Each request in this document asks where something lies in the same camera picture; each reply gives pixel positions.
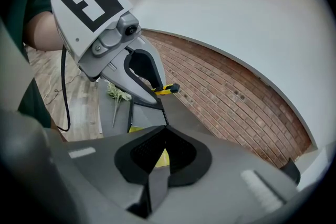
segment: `wooden floor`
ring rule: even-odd
[[[41,96],[45,97],[44,103],[47,104],[55,97],[54,90],[62,88],[61,51],[44,52],[28,48],[28,56]],[[65,138],[68,141],[78,141],[103,137],[98,128],[97,83],[90,82],[69,55],[67,55],[65,71],[66,83],[74,79],[73,82],[66,85],[71,128],[64,133]],[[67,116],[62,92],[59,92],[57,97],[49,105],[46,105],[46,108],[55,123],[65,129]]]

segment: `person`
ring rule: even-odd
[[[58,34],[51,10],[51,0],[3,0],[1,18],[19,51],[29,62],[24,43],[37,50],[61,50],[63,42]],[[34,117],[43,127],[58,130],[46,109],[35,79],[27,88],[18,111]]]

